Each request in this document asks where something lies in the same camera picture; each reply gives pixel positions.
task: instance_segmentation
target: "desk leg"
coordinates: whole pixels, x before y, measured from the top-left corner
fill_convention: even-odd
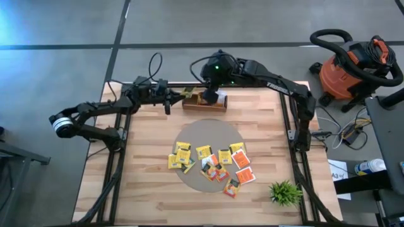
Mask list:
[[[360,192],[364,190],[390,189],[391,184],[386,170],[334,182],[336,194]]]

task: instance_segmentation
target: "green plant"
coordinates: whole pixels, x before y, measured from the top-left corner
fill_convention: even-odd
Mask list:
[[[298,205],[303,192],[292,185],[289,180],[275,182],[270,186],[270,197],[281,206]]]

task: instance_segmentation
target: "wooden table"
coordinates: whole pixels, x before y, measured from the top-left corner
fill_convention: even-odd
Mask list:
[[[111,85],[119,94],[120,85]],[[116,224],[301,224],[299,208],[280,207],[269,198],[270,183],[294,182],[279,94],[267,88],[225,90],[229,96],[226,113],[185,111],[181,103],[177,103],[172,107],[171,115],[165,115],[161,105],[142,106],[132,115]],[[105,86],[102,101],[108,99],[114,98]],[[167,155],[181,129],[207,118],[232,124],[246,142],[247,155],[257,179],[243,185],[236,199],[221,192],[196,191],[167,168]],[[113,126],[114,121],[115,115],[101,116],[97,118],[96,126]],[[316,117],[310,129],[318,129]],[[103,147],[101,142],[94,143],[89,154]],[[307,155],[314,190],[331,213],[342,220],[324,148],[313,141]],[[73,221],[79,220],[99,196],[107,157],[108,152],[103,151],[87,161]],[[307,196],[305,202],[311,217]],[[109,213],[108,205],[105,212],[106,215]]]

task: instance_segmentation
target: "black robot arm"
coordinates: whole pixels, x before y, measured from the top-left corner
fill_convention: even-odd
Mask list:
[[[121,137],[118,130],[108,127],[99,129],[86,125],[90,117],[107,114],[135,114],[141,105],[163,104],[165,113],[170,114],[170,106],[185,98],[168,87],[168,81],[160,79],[152,86],[147,78],[139,76],[131,85],[123,85],[123,96],[118,100],[98,103],[81,103],[67,108],[49,117],[56,134],[61,138],[82,136],[87,140],[102,140],[111,150],[121,149]]]
[[[288,95],[295,100],[296,104],[296,106],[291,107],[294,117],[297,118],[297,129],[293,142],[294,149],[296,151],[310,150],[311,135],[309,132],[309,123],[314,117],[316,99],[312,96],[306,85],[297,84],[273,74],[257,61],[235,59],[232,55],[221,50],[205,59],[209,59],[201,71],[201,77],[205,81],[203,83],[208,88],[203,94],[205,100],[215,103],[218,98],[216,94],[217,89],[225,84],[267,87]]]

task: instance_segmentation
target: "spray can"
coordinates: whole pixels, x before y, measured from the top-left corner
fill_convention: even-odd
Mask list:
[[[378,172],[386,170],[386,165],[384,164],[384,161],[380,158],[376,158],[371,161],[365,161],[361,164],[355,165],[355,173],[358,176],[363,176],[366,174]]]

